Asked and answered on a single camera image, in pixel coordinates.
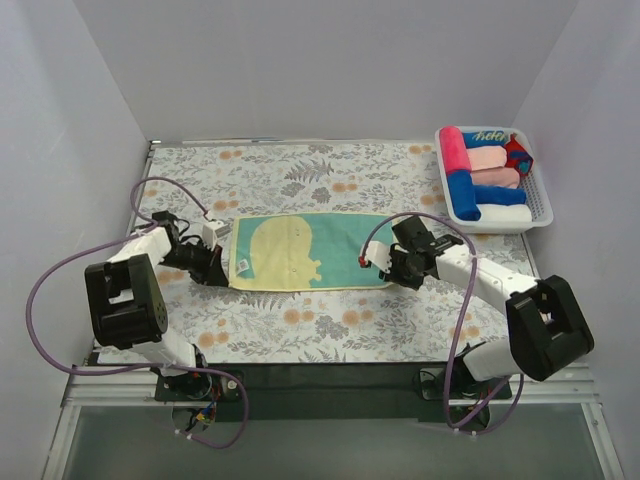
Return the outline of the green yellow cloth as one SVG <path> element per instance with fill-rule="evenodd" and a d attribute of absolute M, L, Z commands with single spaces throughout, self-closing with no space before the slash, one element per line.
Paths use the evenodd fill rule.
<path fill-rule="evenodd" d="M 229 251 L 229 286 L 251 292 L 376 290 L 388 283 L 362 268 L 361 247 L 385 217 L 309 212 L 240 217 Z"/>

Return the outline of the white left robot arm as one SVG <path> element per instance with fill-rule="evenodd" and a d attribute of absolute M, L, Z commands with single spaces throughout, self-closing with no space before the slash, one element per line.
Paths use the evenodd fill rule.
<path fill-rule="evenodd" d="M 207 363 L 200 349 L 170 326 L 156 267 L 186 272 L 199 285 L 228 287 L 218 243 L 227 230 L 223 222 L 207 220 L 191 243 L 190 236 L 181 236 L 175 215 L 157 212 L 117 254 L 85 269 L 97 342 L 136 353 L 170 390 L 193 400 L 212 392 L 214 376 L 203 369 Z"/>

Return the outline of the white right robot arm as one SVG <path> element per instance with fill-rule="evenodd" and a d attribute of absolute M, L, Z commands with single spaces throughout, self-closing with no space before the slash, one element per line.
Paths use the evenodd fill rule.
<path fill-rule="evenodd" d="M 439 381 L 445 391 L 475 397 L 489 381 L 524 375 L 544 381 L 594 349 L 595 341 L 569 283 L 517 273 L 478 257 L 459 236 L 440 237 L 410 216 L 392 228 L 394 243 L 372 241 L 363 262 L 380 278 L 418 290 L 428 277 L 459 287 L 503 315 L 508 335 L 455 353 Z"/>

